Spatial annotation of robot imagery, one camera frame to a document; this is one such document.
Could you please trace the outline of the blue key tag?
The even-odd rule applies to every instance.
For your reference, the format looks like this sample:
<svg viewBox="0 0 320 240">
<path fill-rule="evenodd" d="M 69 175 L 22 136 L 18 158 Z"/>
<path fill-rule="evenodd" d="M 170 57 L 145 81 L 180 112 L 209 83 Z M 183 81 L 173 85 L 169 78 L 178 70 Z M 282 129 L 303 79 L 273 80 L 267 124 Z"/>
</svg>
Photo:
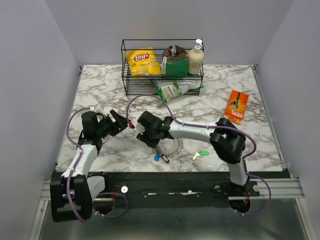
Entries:
<svg viewBox="0 0 320 240">
<path fill-rule="evenodd" d="M 154 161 L 158 162 L 160 160 L 161 154 L 159 152 L 156 153 L 154 157 Z"/>
</svg>

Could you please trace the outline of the silver keyring disc with rings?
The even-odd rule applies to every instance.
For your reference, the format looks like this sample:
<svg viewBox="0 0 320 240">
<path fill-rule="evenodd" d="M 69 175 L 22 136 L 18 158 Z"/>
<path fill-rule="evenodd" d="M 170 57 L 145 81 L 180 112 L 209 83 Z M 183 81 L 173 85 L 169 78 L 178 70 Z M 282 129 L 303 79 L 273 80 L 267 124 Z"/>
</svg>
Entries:
<svg viewBox="0 0 320 240">
<path fill-rule="evenodd" d="M 183 140 L 181 138 L 164 139 L 159 142 L 155 149 L 152 149 L 152 153 L 164 155 L 166 157 L 174 157 L 181 152 L 183 145 Z"/>
</svg>

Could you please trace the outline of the black key tag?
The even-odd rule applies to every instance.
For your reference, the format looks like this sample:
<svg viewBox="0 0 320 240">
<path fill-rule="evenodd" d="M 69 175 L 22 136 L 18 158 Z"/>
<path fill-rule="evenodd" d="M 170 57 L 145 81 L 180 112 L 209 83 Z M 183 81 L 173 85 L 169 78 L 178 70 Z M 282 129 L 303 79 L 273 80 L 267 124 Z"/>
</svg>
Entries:
<svg viewBox="0 0 320 240">
<path fill-rule="evenodd" d="M 165 154 L 162 154 L 160 157 L 161 157 L 161 159 L 162 159 L 165 163 L 167 163 L 167 164 L 170 163 L 169 158 L 168 158 Z"/>
</svg>

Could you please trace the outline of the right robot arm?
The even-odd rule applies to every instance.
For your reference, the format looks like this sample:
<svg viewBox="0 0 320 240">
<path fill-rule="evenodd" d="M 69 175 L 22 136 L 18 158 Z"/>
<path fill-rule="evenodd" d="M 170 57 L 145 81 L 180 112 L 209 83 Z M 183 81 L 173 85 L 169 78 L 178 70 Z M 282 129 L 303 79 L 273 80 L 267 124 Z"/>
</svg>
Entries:
<svg viewBox="0 0 320 240">
<path fill-rule="evenodd" d="M 216 123 L 182 121 L 173 116 L 164 119 L 145 111 L 130 125 L 138 131 L 137 139 L 148 147 L 160 151 L 158 144 L 164 139 L 189 139 L 211 144 L 217 156 L 227 163 L 230 172 L 230 191 L 241 196 L 248 190 L 249 176 L 242 160 L 247 137 L 229 120 L 220 118 Z"/>
</svg>

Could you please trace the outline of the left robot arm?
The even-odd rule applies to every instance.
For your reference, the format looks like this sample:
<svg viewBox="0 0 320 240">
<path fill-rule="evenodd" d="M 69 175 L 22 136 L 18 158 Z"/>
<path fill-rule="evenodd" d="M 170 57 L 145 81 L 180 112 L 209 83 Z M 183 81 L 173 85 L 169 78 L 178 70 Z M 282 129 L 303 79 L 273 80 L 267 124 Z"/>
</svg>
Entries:
<svg viewBox="0 0 320 240">
<path fill-rule="evenodd" d="M 116 136 L 128 126 L 128 119 L 114 110 L 104 114 L 86 107 L 79 113 L 82 131 L 78 141 L 67 137 L 76 146 L 75 157 L 65 172 L 53 172 L 49 184 L 51 215 L 56 223 L 74 220 L 85 223 L 92 216 L 94 199 L 110 194 L 111 185 L 105 177 L 89 176 L 89 171 L 99 156 L 103 139 Z"/>
</svg>

